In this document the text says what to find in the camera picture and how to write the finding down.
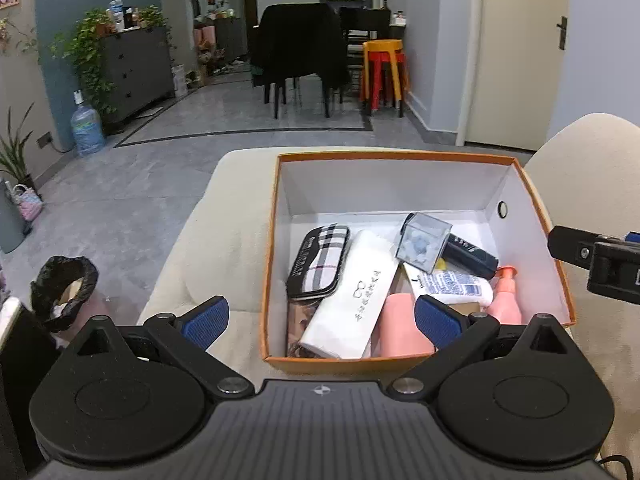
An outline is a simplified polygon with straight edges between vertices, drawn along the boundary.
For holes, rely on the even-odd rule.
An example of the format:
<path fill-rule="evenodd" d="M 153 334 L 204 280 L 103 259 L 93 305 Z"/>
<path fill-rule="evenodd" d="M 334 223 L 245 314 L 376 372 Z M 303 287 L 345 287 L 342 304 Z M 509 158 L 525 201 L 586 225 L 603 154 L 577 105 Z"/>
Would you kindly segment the white blue tube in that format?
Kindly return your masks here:
<path fill-rule="evenodd" d="M 491 284 L 484 278 L 449 270 L 426 273 L 408 263 L 402 267 L 416 299 L 430 296 L 448 306 L 475 302 L 481 308 L 488 307 L 494 300 Z"/>

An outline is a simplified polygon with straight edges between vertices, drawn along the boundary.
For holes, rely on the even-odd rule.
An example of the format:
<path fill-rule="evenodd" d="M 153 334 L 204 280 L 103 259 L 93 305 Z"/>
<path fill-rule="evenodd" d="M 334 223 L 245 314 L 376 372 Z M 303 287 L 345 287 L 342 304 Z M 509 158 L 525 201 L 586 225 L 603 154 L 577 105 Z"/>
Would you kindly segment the pink plastic cup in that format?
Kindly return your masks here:
<path fill-rule="evenodd" d="M 434 351 L 434 344 L 416 326 L 413 296 L 408 292 L 388 296 L 378 319 L 374 354 L 391 359 L 427 356 Z"/>

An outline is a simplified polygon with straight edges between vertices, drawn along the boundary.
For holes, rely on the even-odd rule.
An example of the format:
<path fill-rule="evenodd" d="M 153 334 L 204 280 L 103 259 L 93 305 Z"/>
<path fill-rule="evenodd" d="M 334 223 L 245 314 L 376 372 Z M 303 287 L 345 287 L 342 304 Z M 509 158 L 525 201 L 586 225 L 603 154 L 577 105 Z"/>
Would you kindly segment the pink pump bottle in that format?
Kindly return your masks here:
<path fill-rule="evenodd" d="M 523 315 L 516 299 L 515 278 L 518 270 L 514 266 L 502 266 L 496 273 L 494 300 L 486 312 L 503 325 L 521 325 Z"/>

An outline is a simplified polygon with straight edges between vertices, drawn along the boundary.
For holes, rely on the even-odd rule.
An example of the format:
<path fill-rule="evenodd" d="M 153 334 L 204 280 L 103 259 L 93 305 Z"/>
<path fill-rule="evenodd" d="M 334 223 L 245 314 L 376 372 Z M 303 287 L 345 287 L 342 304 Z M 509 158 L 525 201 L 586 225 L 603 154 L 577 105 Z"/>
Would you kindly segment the dark blue Clear bottle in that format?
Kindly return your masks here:
<path fill-rule="evenodd" d="M 499 260 L 461 237 L 450 234 L 446 241 L 442 258 L 453 263 L 458 268 L 468 271 L 469 274 L 490 281 L 497 273 Z"/>

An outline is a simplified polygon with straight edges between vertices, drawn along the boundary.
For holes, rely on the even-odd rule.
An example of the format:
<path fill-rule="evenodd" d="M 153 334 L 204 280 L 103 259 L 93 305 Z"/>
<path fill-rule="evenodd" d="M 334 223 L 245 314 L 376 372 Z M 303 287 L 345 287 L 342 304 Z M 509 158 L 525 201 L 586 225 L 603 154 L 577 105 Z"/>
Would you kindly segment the clear plastic cube box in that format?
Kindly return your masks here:
<path fill-rule="evenodd" d="M 452 225 L 423 212 L 408 214 L 399 232 L 396 258 L 432 273 L 448 242 Z"/>

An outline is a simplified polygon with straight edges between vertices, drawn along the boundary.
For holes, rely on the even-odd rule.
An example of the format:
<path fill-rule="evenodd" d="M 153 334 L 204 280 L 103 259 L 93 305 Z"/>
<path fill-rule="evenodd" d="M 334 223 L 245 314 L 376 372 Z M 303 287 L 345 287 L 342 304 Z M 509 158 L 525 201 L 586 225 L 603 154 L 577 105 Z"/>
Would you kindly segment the white long box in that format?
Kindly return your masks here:
<path fill-rule="evenodd" d="M 300 345 L 322 358 L 361 359 L 397 268 L 390 240 L 375 230 L 358 232 L 349 246 L 337 288 L 320 302 Z"/>

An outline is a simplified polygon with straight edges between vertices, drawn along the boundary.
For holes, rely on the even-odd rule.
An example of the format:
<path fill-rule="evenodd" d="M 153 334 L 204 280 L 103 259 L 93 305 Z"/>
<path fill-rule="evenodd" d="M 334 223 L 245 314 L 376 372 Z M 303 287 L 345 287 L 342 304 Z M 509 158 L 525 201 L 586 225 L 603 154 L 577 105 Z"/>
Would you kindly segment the illustrated card box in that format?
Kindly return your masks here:
<path fill-rule="evenodd" d="M 288 338 L 286 338 L 286 356 L 299 359 L 323 359 L 320 354 L 304 348 L 300 340 L 321 304 L 321 299 L 293 301 L 288 303 Z"/>

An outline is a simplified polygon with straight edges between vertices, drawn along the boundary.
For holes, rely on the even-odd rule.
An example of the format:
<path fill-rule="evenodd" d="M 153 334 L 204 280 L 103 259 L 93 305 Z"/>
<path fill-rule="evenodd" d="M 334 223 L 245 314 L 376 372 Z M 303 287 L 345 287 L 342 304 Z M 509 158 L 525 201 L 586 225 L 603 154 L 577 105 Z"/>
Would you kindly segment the plaid glasses case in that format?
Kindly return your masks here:
<path fill-rule="evenodd" d="M 349 227 L 336 223 L 309 231 L 288 274 L 288 298 L 307 301 L 331 295 L 340 280 L 349 237 Z"/>

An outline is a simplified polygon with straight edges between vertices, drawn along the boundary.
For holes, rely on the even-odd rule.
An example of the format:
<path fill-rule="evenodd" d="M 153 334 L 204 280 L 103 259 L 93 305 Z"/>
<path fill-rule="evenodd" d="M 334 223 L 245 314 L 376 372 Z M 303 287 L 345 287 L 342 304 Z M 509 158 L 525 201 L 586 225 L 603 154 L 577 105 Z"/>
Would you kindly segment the cream sofa cushion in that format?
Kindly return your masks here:
<path fill-rule="evenodd" d="M 224 156 L 171 249 L 143 310 L 145 318 L 160 312 L 181 314 L 210 297 L 223 296 L 229 301 L 231 320 L 210 352 L 252 382 L 294 375 L 262 359 L 260 315 L 276 158 L 308 152 L 261 148 Z M 394 373 L 317 377 L 389 380 Z"/>

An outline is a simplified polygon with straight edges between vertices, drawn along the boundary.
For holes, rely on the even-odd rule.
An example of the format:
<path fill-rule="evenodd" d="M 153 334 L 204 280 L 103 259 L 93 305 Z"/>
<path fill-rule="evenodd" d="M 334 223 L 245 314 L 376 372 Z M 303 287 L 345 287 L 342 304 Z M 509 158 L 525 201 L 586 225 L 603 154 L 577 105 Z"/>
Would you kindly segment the pastel woven bag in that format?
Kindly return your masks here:
<path fill-rule="evenodd" d="M 17 184 L 12 190 L 14 203 L 27 222 L 33 222 L 43 211 L 43 201 L 33 188 Z"/>

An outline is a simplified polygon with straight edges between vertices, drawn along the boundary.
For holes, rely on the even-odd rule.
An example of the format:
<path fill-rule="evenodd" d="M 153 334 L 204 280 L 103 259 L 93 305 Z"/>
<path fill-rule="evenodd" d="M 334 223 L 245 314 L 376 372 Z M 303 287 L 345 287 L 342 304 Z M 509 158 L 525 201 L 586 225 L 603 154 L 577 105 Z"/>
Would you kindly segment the blue water jug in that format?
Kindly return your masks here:
<path fill-rule="evenodd" d="M 80 90 L 74 92 L 76 110 L 70 118 L 73 137 L 79 156 L 101 151 L 105 145 L 99 113 L 88 104 Z"/>

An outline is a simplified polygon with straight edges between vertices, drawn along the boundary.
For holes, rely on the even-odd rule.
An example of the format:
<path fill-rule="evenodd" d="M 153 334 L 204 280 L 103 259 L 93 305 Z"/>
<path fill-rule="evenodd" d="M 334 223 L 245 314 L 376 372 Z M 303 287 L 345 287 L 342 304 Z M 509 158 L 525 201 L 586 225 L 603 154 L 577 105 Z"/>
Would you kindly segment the potted leafy plant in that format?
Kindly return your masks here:
<path fill-rule="evenodd" d="M 12 177 L 17 184 L 28 188 L 36 188 L 28 170 L 25 155 L 26 145 L 34 132 L 30 130 L 24 133 L 23 128 L 34 105 L 35 103 L 32 103 L 26 108 L 26 112 L 16 126 L 12 125 L 12 108 L 9 107 L 6 112 L 6 135 L 1 137 L 1 171 Z"/>

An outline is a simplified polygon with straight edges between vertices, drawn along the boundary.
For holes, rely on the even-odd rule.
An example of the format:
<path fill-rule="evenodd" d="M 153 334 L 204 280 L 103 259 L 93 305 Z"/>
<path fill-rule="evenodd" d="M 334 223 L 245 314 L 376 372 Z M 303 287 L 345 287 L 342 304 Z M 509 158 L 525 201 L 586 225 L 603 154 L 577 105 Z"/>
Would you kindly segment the dark grey cabinet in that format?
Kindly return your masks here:
<path fill-rule="evenodd" d="M 104 77 L 112 84 L 106 100 L 107 125 L 126 122 L 160 98 L 174 93 L 165 27 L 152 27 L 107 36 L 101 41 Z"/>

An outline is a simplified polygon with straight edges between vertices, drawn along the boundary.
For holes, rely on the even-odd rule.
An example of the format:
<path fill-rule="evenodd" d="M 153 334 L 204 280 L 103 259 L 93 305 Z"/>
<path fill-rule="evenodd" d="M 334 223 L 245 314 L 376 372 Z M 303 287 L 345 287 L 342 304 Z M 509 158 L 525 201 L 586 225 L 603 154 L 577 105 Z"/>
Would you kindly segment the green trailing plant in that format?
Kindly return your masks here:
<path fill-rule="evenodd" d="M 158 6 L 145 6 L 139 12 L 140 26 L 132 30 L 165 27 L 169 46 L 169 26 Z M 111 35 L 121 34 L 115 28 L 115 20 L 105 10 L 93 9 L 79 20 L 70 36 L 58 35 L 50 44 L 50 52 L 55 58 L 62 58 L 73 66 L 82 95 L 95 108 L 101 118 L 111 113 L 106 100 L 112 84 L 104 77 L 104 52 L 101 41 Z"/>

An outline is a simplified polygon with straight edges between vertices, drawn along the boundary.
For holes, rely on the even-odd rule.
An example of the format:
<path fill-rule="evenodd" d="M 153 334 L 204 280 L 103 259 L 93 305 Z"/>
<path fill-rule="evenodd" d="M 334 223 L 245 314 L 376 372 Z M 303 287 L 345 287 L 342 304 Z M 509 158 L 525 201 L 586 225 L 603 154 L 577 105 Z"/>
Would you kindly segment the black dining chair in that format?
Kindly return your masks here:
<path fill-rule="evenodd" d="M 257 26 L 252 62 L 262 71 L 265 101 L 273 115 L 285 102 L 285 83 L 309 75 L 320 78 L 323 110 L 330 96 L 343 91 L 348 78 L 347 47 L 337 13 L 326 3 L 267 6 Z"/>

